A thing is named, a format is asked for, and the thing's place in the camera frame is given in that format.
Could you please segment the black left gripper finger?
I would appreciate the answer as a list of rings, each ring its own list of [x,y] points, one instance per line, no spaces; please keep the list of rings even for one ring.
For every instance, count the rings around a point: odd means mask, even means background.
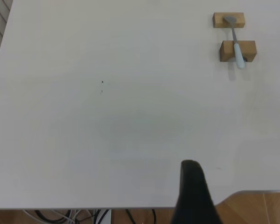
[[[197,161],[181,162],[180,190],[173,224],[221,224],[203,169]]]

